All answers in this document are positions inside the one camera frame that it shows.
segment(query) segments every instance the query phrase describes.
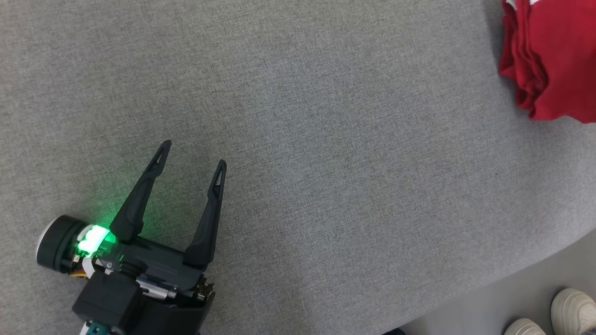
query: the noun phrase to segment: shoe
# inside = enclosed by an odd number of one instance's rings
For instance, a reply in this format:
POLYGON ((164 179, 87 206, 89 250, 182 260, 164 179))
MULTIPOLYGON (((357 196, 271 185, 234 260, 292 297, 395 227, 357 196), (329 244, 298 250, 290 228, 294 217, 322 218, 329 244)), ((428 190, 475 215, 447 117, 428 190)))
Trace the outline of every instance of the shoe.
POLYGON ((555 335, 580 335, 596 328, 596 303, 584 292, 564 289, 551 306, 555 335))
POLYGON ((539 325, 530 319, 519 319, 505 330, 505 335, 546 335, 539 325))

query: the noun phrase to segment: folded red cloth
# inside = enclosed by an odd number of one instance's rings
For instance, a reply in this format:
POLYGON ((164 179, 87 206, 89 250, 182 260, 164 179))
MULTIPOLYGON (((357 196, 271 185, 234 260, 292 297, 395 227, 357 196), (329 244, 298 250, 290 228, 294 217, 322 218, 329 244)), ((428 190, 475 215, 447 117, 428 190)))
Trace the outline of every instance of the folded red cloth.
POLYGON ((503 0, 500 73, 533 120, 596 122, 596 1, 503 0))

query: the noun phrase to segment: glowing green led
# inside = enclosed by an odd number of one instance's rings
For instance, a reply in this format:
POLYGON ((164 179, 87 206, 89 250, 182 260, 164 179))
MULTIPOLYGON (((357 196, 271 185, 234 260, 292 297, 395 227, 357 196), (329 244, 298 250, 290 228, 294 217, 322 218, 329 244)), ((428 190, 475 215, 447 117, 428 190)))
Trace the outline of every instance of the glowing green led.
POLYGON ((108 236, 110 231, 102 226, 93 226, 83 237, 83 240, 79 242, 77 246, 80 251, 87 252, 89 254, 94 253, 100 247, 101 242, 108 236))

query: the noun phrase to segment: gray table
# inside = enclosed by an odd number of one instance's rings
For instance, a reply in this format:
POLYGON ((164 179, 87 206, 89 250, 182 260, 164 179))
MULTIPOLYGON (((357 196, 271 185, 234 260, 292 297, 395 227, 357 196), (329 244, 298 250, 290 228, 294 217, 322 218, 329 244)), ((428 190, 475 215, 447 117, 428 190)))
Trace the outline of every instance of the gray table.
POLYGON ((380 334, 596 227, 596 132, 532 123, 497 0, 0 4, 0 333, 77 334, 35 264, 164 139, 143 236, 179 249, 228 162, 205 334, 380 334))

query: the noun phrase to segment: gray floor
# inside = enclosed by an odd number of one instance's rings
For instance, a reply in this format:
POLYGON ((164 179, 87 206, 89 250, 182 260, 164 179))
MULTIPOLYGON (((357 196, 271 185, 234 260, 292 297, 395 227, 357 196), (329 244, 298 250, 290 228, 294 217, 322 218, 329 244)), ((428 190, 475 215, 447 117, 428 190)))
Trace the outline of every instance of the gray floor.
POLYGON ((550 304, 574 287, 596 297, 596 231, 556 255, 470 292, 401 327, 407 335, 501 335, 518 318, 530 318, 552 335, 550 304))

